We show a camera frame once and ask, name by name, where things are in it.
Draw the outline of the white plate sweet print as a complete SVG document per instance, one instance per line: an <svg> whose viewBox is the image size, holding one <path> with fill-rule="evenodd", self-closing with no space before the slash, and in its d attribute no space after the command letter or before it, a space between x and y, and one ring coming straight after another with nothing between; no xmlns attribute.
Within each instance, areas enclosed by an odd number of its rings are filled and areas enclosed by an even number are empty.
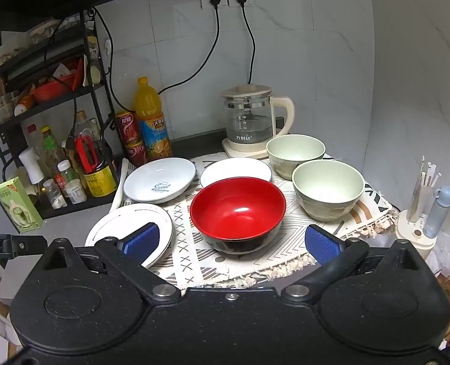
<svg viewBox="0 0 450 365"><path fill-rule="evenodd" d="M123 192L138 203L165 203L183 194L195 175L190 160L168 157L138 167L124 181Z"/></svg>

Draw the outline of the green bowl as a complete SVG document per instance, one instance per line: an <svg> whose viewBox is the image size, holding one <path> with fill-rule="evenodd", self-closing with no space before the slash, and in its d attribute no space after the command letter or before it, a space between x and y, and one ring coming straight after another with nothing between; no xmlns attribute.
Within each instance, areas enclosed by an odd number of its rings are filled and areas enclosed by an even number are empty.
<svg viewBox="0 0 450 365"><path fill-rule="evenodd" d="M293 171L302 163L321 159L325 150L321 140L303 134L277 136L266 144L270 165L285 180L292 180Z"/></svg>
<svg viewBox="0 0 450 365"><path fill-rule="evenodd" d="M292 183L298 203L320 222L333 222L348 214L365 188L357 169L326 159L302 163L292 173Z"/></svg>

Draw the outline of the black metal shelf rack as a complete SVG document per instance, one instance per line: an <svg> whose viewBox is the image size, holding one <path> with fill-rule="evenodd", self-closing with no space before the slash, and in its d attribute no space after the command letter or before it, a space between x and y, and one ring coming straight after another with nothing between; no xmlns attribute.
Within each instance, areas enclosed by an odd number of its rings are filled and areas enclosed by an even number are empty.
<svg viewBox="0 0 450 365"><path fill-rule="evenodd" d="M0 161L2 177L8 166L21 166L20 153L26 148L21 123L46 110L90 95L100 135L116 130L116 113L111 87L101 54L97 55L101 81L90 79L91 48L89 38L97 35L86 22L95 21L95 9L79 12L74 26L64 28L58 22L52 35L23 50L0 66L0 83L6 91L29 90L33 104L22 114L0 121Z"/></svg>

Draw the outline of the red can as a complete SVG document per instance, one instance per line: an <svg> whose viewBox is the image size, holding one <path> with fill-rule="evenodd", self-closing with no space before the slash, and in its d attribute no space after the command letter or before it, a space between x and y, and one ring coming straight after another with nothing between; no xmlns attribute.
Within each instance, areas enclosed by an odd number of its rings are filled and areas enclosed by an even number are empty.
<svg viewBox="0 0 450 365"><path fill-rule="evenodd" d="M140 129L134 113L130 111L117 113L116 123L125 145L138 142L141 139Z"/></svg>
<svg viewBox="0 0 450 365"><path fill-rule="evenodd" d="M126 145L129 161L136 167L147 163L146 147L142 140L138 140Z"/></svg>

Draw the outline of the red black bowl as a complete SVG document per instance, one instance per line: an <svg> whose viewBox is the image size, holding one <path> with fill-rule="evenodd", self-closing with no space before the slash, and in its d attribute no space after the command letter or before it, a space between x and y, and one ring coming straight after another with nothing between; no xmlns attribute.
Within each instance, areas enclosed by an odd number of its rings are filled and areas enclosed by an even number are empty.
<svg viewBox="0 0 450 365"><path fill-rule="evenodd" d="M286 209L285 196L273 183L235 177L201 189L190 205L189 215L214 250L243 256L275 239Z"/></svg>

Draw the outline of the glass electric kettle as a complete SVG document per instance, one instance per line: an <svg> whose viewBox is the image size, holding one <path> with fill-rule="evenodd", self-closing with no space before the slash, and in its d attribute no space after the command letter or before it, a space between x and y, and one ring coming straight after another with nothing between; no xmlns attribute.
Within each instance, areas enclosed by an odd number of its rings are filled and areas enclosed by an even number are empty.
<svg viewBox="0 0 450 365"><path fill-rule="evenodd" d="M295 118L295 105L286 96L274 96L270 87L246 84L221 93L226 112L226 137L234 143L260 143L287 134ZM283 128L276 128L275 109L286 110Z"/></svg>

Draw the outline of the green cap sauce bottle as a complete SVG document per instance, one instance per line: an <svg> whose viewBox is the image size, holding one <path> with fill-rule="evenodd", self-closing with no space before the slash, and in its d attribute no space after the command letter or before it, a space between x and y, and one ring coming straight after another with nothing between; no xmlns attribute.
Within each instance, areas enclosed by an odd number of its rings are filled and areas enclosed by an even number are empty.
<svg viewBox="0 0 450 365"><path fill-rule="evenodd" d="M56 138L54 137L49 125L46 125L40 129L43 136L43 146L46 155L47 163L51 170L52 176L58 176L60 174L57 164L66 159L66 156L58 145Z"/></svg>

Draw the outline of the white plate gold rim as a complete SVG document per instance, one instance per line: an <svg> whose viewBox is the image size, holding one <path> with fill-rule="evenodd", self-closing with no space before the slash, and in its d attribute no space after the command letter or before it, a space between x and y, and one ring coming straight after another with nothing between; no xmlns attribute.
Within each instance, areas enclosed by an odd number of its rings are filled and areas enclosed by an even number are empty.
<svg viewBox="0 0 450 365"><path fill-rule="evenodd" d="M146 223L153 222L159 228L159 241L154 249L143 256L142 267L150 267L158 262L173 238L173 223L169 214L161 207L148 203L123 206L105 215L91 229L85 246L93 246L100 239L114 236L123 239Z"/></svg>

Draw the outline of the white cap oil bottle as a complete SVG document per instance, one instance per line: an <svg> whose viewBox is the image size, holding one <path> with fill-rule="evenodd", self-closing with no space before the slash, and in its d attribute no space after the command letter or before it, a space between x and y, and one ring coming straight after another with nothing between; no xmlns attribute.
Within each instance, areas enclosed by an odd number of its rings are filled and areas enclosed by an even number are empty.
<svg viewBox="0 0 450 365"><path fill-rule="evenodd" d="M35 187L38 196L45 195L43 183L48 180L48 174L45 173L40 165L37 154L33 148L27 148L19 155L19 159L26 168L29 181Z"/></svg>

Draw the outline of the soy sauce bottle yellow label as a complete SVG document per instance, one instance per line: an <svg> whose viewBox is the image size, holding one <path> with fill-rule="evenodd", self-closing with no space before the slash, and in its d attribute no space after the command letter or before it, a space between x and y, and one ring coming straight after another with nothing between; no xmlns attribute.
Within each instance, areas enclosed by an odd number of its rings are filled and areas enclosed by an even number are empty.
<svg viewBox="0 0 450 365"><path fill-rule="evenodd" d="M100 131L84 110L76 115L75 148L86 180L95 198L113 194L117 184L105 155Z"/></svg>

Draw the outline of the green cardboard box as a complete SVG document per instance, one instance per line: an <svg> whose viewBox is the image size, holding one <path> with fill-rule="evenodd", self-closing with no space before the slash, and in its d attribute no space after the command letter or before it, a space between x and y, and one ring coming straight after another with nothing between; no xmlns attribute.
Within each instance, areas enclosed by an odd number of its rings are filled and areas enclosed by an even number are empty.
<svg viewBox="0 0 450 365"><path fill-rule="evenodd" d="M0 183L0 201L19 232L38 230L43 225L19 177Z"/></svg>

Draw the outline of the white plate bakery print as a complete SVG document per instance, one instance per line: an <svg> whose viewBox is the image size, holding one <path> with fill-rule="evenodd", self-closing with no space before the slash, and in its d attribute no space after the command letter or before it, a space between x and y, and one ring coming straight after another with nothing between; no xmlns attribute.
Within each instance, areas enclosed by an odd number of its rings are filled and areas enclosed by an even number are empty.
<svg viewBox="0 0 450 365"><path fill-rule="evenodd" d="M201 187L205 188L228 178L251 177L271 181L272 176L271 168L266 163L249 157L237 157L212 163L204 169L199 180Z"/></svg>

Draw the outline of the patterned table cloth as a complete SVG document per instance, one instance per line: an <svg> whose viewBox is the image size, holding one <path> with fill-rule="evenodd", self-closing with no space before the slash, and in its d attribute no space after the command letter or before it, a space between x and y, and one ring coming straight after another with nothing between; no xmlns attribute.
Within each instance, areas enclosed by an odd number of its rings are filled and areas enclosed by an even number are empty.
<svg viewBox="0 0 450 365"><path fill-rule="evenodd" d="M286 278L315 264L304 241L306 228L314 221L297 202L292 182L277 174L272 175L272 182L283 192L287 210L278 235L269 245L248 255L231 256L213 250L205 242L191 221L189 207L201 189L199 180L204 170L225 157L222 152L195 157L197 172L189 188L164 206L174 223L175 236L151 270L181 290L201 286L251 287ZM394 206L366 185L348 215L335 222L323 222L321 227L341 239L373 238L391 232L397 214Z"/></svg>

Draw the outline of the red can upper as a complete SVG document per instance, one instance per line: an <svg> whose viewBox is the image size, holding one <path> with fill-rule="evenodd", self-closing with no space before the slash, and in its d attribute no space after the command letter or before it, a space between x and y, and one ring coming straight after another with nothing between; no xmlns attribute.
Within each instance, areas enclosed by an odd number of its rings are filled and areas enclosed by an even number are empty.
<svg viewBox="0 0 450 365"><path fill-rule="evenodd" d="M134 113L130 111L117 113L116 123L125 145L138 142L141 139L140 129Z"/></svg>

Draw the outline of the red can lower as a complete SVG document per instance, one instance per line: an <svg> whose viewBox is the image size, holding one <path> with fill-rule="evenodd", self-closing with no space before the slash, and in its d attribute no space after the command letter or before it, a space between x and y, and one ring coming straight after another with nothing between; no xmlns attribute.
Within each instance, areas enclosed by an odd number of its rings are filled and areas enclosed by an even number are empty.
<svg viewBox="0 0 450 365"><path fill-rule="evenodd" d="M126 145L129 161L136 167L147 163L146 147L142 140L138 140Z"/></svg>

